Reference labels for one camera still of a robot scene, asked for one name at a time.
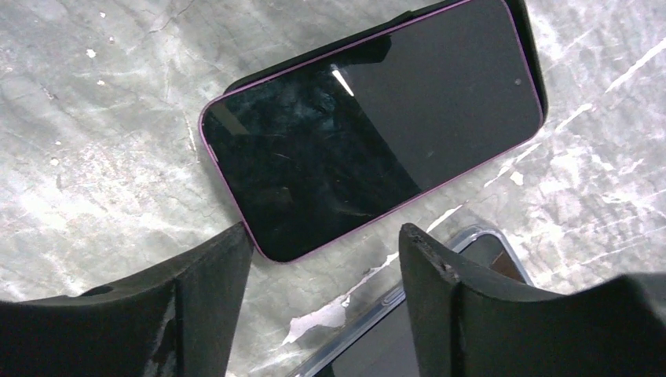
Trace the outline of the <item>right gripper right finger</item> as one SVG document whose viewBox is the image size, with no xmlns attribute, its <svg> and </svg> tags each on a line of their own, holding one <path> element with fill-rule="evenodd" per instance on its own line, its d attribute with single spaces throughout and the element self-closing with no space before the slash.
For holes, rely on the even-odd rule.
<svg viewBox="0 0 666 377">
<path fill-rule="evenodd" d="M 572 295 L 465 258 L 416 225 L 399 259 L 422 376 L 662 376 L 665 276 L 619 275 Z"/>
</svg>

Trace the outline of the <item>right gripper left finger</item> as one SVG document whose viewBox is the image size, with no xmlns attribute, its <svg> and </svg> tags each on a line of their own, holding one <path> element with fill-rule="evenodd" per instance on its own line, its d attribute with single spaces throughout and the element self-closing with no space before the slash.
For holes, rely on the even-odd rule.
<svg viewBox="0 0 666 377">
<path fill-rule="evenodd" d="M 1 304 L 4 376 L 223 376 L 254 245 L 241 224 L 76 297 Z"/>
</svg>

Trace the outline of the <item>purple phone black screen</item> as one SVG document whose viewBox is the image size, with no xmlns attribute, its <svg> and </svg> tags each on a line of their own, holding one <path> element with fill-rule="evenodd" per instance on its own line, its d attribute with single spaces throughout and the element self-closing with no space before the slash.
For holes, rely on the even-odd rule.
<svg viewBox="0 0 666 377">
<path fill-rule="evenodd" d="M 267 259 L 300 259 L 539 131 L 505 1 L 463 2 L 203 109 L 204 145 Z"/>
</svg>

